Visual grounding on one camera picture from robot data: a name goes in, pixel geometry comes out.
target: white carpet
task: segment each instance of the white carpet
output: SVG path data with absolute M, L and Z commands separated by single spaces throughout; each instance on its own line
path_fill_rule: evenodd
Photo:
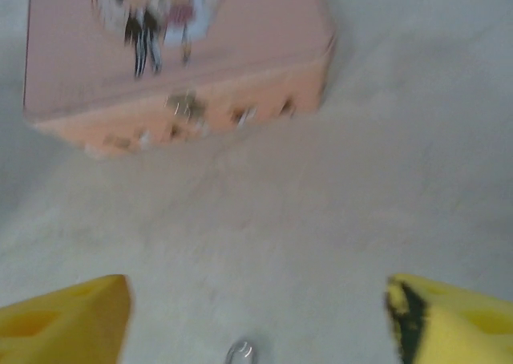
M 513 301 L 511 0 L 329 0 L 319 115 L 98 164 L 21 118 L 26 1 L 0 0 L 0 305 L 109 273 L 123 362 L 398 362 L 386 277 Z

